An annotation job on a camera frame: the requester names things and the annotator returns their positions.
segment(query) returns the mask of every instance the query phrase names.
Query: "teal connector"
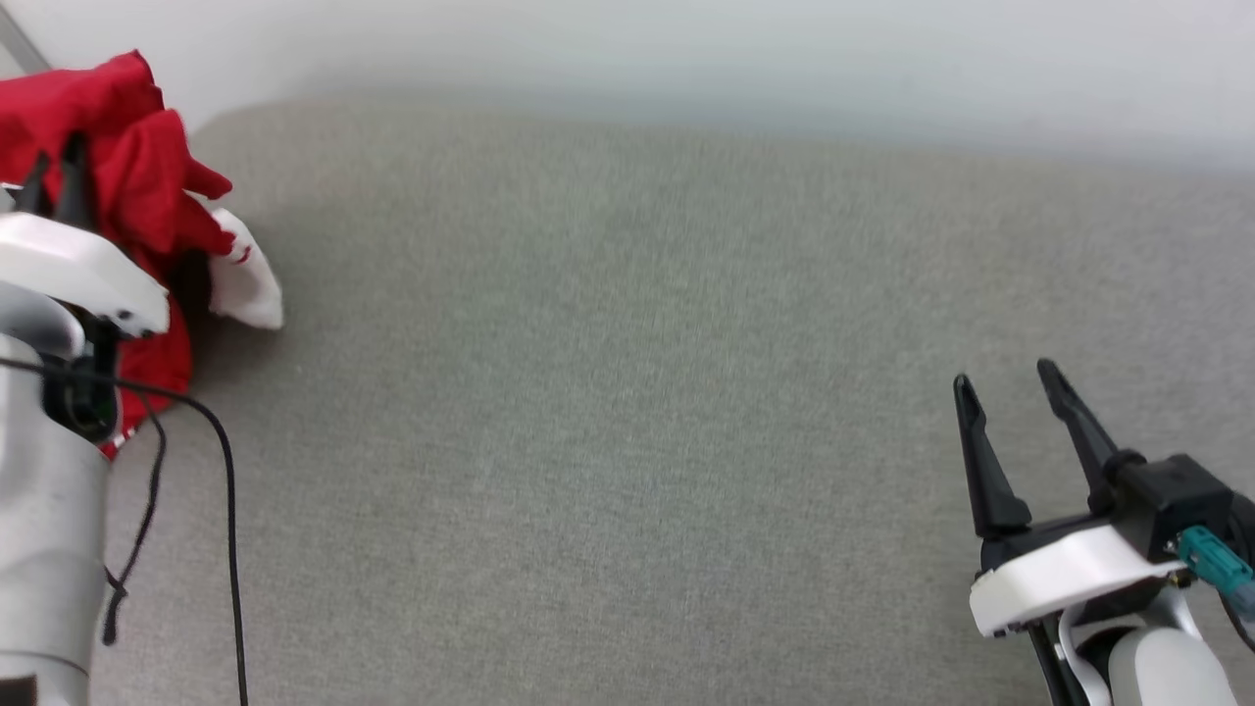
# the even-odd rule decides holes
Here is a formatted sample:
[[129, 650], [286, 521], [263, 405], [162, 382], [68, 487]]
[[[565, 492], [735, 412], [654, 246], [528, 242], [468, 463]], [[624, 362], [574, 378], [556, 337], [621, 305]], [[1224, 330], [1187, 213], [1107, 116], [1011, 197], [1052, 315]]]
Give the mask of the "teal connector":
[[1255, 619], [1255, 572], [1211, 530], [1192, 527], [1181, 533], [1177, 556], [1195, 576], [1216, 587], [1239, 614]]

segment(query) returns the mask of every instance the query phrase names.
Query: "gray fabric surface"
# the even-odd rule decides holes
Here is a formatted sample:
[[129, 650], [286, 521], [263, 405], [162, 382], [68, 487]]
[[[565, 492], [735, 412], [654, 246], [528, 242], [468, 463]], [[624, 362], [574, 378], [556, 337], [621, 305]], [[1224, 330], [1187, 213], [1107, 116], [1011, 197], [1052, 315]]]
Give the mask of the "gray fabric surface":
[[[1084, 499], [1043, 355], [1255, 492], [1251, 182], [334, 102], [193, 144], [289, 302], [195, 326], [255, 703], [1047, 703], [968, 612], [959, 371], [1038, 518]], [[166, 421], [105, 706], [235, 698], [220, 454]]]

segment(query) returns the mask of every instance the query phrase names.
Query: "white wall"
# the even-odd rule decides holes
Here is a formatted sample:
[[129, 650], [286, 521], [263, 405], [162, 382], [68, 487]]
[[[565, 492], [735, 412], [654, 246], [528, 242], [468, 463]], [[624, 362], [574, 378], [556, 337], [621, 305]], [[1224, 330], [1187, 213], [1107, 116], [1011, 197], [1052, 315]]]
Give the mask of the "white wall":
[[345, 87], [1255, 166], [1250, 0], [0, 0], [55, 65], [138, 46], [198, 125]]
[[4, 46], [0, 46], [0, 79], [14, 78], [23, 74], [21, 66]]

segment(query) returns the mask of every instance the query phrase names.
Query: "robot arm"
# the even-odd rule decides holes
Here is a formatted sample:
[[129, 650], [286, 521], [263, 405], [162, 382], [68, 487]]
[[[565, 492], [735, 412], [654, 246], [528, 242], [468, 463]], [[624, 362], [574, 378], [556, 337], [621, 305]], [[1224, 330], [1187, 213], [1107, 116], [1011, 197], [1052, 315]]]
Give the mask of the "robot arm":
[[[0, 357], [114, 375], [119, 339], [168, 326], [166, 290], [90, 232], [85, 144], [61, 155], [56, 208], [41, 157], [0, 214]], [[112, 386], [0, 367], [0, 696], [80, 706], [104, 592]]]
[[[1033, 524], [985, 438], [971, 382], [955, 379], [973, 520], [984, 540], [969, 597], [978, 630], [996, 638], [1029, 633], [1057, 706], [1236, 706], [1182, 592], [1201, 577], [1251, 608], [1246, 538], [1255, 538], [1255, 507], [1188, 456], [1147, 464], [1117, 451], [1053, 362], [1040, 361], [1038, 374], [1077, 449], [1091, 512]], [[1084, 642], [1076, 631], [1128, 617], [1145, 627], [1121, 621]], [[1252, 645], [1244, 624], [1234, 626]]]

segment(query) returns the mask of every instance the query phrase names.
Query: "red cloth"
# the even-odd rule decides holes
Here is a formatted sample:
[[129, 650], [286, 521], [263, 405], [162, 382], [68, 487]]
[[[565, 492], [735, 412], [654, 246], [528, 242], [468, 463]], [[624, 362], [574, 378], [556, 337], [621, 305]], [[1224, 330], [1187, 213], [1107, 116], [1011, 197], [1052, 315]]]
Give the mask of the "red cloth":
[[[178, 113], [166, 109], [138, 51], [87, 70], [55, 70], [0, 82], [0, 181], [21, 183], [40, 150], [51, 157], [45, 188], [55, 202], [59, 157], [72, 132], [87, 134], [102, 234], [148, 273], [166, 275], [190, 250], [231, 252], [235, 236], [187, 191], [218, 198], [231, 182], [192, 158]], [[169, 331], [122, 344], [122, 376], [183, 393], [192, 350], [182, 312], [169, 302]], [[169, 401], [151, 399], [156, 409]], [[124, 435], [143, 421], [139, 400], [122, 394]], [[113, 453], [115, 449], [105, 449]]]

